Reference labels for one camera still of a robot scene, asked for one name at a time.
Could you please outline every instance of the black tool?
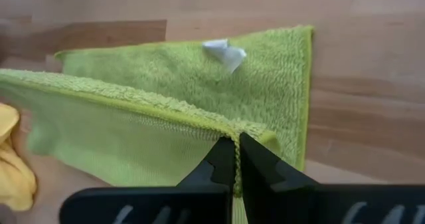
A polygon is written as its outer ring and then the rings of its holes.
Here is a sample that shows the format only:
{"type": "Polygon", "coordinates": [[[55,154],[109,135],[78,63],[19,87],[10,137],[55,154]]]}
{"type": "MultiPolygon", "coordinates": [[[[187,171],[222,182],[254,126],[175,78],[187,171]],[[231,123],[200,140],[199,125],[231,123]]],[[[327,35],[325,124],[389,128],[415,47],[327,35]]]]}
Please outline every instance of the black tool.
{"type": "MultiPolygon", "coordinates": [[[[245,133],[240,157],[250,224],[425,223],[424,185],[320,184],[245,133]]],[[[221,138],[177,187],[79,191],[62,205],[60,223],[230,224],[234,175],[234,143],[221,138]]]]}

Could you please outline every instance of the microfiber cloth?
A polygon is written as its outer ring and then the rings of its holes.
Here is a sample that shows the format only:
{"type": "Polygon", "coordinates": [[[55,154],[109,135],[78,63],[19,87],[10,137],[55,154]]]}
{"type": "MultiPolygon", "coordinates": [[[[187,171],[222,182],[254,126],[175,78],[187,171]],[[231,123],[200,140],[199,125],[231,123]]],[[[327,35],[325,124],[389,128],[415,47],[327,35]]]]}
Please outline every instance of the microfiber cloth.
{"type": "Polygon", "coordinates": [[[0,70],[0,95],[32,111],[30,150],[117,186],[177,185],[229,137],[238,197],[241,132],[302,169],[311,31],[230,39],[248,55],[233,74],[200,42],[64,51],[64,74],[0,70]]]}
{"type": "Polygon", "coordinates": [[[34,173],[12,146],[10,135],[18,121],[16,109],[0,104],[0,204],[13,211],[26,211],[33,206],[37,185],[34,173]]]}

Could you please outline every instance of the yellow cloth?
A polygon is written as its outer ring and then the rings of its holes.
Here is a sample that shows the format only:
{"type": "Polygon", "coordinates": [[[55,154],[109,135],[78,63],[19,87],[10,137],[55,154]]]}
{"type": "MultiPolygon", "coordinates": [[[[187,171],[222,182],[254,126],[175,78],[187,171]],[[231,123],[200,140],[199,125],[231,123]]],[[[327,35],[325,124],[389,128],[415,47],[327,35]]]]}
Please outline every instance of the yellow cloth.
{"type": "Polygon", "coordinates": [[[12,128],[19,121],[19,113],[0,104],[0,204],[14,211],[25,211],[33,205],[37,188],[34,173],[25,165],[12,147],[12,128]]]}

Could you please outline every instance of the wooden table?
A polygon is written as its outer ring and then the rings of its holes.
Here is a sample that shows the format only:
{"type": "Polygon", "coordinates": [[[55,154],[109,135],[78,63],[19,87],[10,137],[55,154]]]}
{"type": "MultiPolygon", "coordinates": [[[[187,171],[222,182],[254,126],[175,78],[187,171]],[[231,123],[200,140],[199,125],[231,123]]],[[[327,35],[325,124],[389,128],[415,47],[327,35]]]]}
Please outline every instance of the wooden table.
{"type": "MultiPolygon", "coordinates": [[[[58,71],[46,55],[63,49],[212,39],[296,24],[315,26],[306,174],[322,182],[424,183],[425,15],[331,19],[276,16],[0,25],[1,68],[58,71]]],[[[17,223],[56,223],[71,193],[106,183],[25,150],[30,114],[14,140],[39,192],[17,223]]]]}

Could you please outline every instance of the wooden surface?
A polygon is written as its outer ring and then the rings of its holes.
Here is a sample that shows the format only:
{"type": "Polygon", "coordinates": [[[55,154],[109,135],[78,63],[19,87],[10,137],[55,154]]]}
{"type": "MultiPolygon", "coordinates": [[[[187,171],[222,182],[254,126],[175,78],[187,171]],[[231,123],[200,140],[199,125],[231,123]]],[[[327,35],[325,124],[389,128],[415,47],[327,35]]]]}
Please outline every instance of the wooden surface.
{"type": "MultiPolygon", "coordinates": [[[[306,174],[330,183],[424,183],[424,11],[425,0],[0,0],[0,68],[57,72],[49,55],[62,49],[314,25],[306,174]]],[[[57,223],[64,198],[107,184],[29,154],[31,114],[21,113],[14,141],[39,191],[30,211],[0,206],[0,222],[57,223]]]]}

